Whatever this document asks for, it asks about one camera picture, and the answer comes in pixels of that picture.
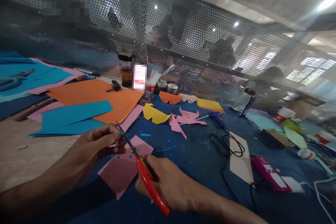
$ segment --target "black lid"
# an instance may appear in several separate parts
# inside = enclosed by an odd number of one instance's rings
[[[248,88],[245,88],[244,90],[245,93],[249,94],[249,95],[252,95],[252,96],[255,96],[256,92],[251,90],[251,89],[248,89]]]
[[[120,52],[118,53],[118,59],[120,59],[121,61],[128,61],[128,62],[132,62],[133,60],[133,56],[131,54],[127,54],[124,52]]]

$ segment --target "light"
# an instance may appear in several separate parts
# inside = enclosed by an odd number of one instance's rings
[[[317,7],[318,11],[322,11],[324,9],[329,8],[331,5],[333,5],[336,2],[336,0],[324,0],[320,5]]]

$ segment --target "metal mesh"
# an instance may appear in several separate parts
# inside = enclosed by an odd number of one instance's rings
[[[200,0],[2,0],[0,25],[2,50],[108,77],[119,78],[118,52],[158,71],[182,59],[166,80],[208,99],[231,103],[249,86],[254,107],[275,112],[299,93],[336,97],[329,54],[303,43],[279,53],[287,36]]]

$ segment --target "right hand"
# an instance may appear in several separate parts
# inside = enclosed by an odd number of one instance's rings
[[[152,155],[144,157],[146,165],[152,168],[157,182],[153,186],[167,206],[176,211],[192,211],[195,209],[194,195],[203,187],[189,178],[172,161],[167,158],[156,158]],[[135,188],[142,195],[151,198],[142,179],[139,177]]]

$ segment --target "red scissors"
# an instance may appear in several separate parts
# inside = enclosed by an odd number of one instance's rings
[[[159,193],[157,192],[157,190],[155,189],[155,187],[153,186],[152,181],[155,181],[154,176],[151,174],[151,172],[149,171],[148,167],[146,166],[144,159],[141,155],[139,155],[137,153],[136,148],[134,148],[134,146],[132,145],[130,139],[128,138],[128,136],[126,135],[126,133],[123,131],[123,129],[121,128],[120,124],[117,122],[117,126],[119,127],[119,130],[121,132],[121,134],[125,137],[126,142],[129,144],[132,153],[135,156],[136,159],[136,165],[138,167],[139,170],[139,174],[140,177],[147,189],[147,191],[149,192],[149,195],[151,196],[152,200],[155,202],[155,204],[159,207],[159,209],[161,210],[161,212],[168,216],[170,213],[170,209],[167,207],[167,205],[163,202],[163,200],[161,199]]]

